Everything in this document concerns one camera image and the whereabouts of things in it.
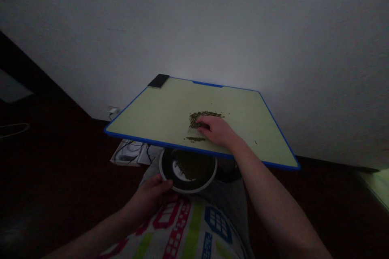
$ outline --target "ground herb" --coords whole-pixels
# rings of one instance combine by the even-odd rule
[[[203,126],[204,125],[203,123],[196,123],[196,120],[198,120],[200,116],[204,116],[204,115],[224,117],[221,115],[221,113],[216,113],[216,112],[212,112],[212,111],[199,111],[196,113],[192,113],[191,115],[189,115],[190,127],[191,128],[198,128],[198,127]]]
[[[196,180],[205,176],[213,165],[213,158],[197,153],[178,151],[176,154],[177,166],[186,179]]]
[[[205,140],[204,138],[193,138],[193,137],[186,137],[191,142],[200,142],[202,140]]]

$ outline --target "finger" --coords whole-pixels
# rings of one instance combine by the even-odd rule
[[[161,196],[173,186],[173,180],[165,181],[153,188],[153,192],[156,196]]]
[[[207,138],[212,134],[211,131],[205,127],[198,127],[197,131],[201,132],[203,135],[205,135]]]
[[[150,188],[150,187],[153,187],[153,186],[156,186],[158,184],[161,184],[163,182],[163,179],[162,179],[162,176],[161,174],[157,174],[155,176],[153,176],[152,178],[150,178],[149,180],[147,180],[144,184],[144,186],[146,188]]]
[[[208,115],[203,115],[203,116],[200,116],[197,120],[196,120],[196,123],[207,123],[209,122],[209,116]]]
[[[163,197],[162,203],[163,204],[168,204],[171,202],[176,202],[178,200],[179,196],[178,194],[170,194],[170,195],[165,195]]]

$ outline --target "power outlet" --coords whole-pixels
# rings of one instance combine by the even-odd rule
[[[119,112],[120,112],[119,107],[108,106],[108,113],[116,114],[116,113],[119,113]]]

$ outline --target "patterned fabric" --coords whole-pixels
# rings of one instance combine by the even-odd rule
[[[98,258],[246,257],[234,226],[221,210],[205,200],[182,196]]]

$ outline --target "dark floor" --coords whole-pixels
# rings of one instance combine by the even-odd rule
[[[122,207],[146,167],[109,162],[119,140],[66,96],[33,96],[4,106],[1,125],[31,128],[0,142],[0,256],[38,258]],[[389,216],[352,170],[299,159],[301,170],[272,170],[306,212],[334,258],[388,258]],[[249,203],[255,255],[278,258]]]

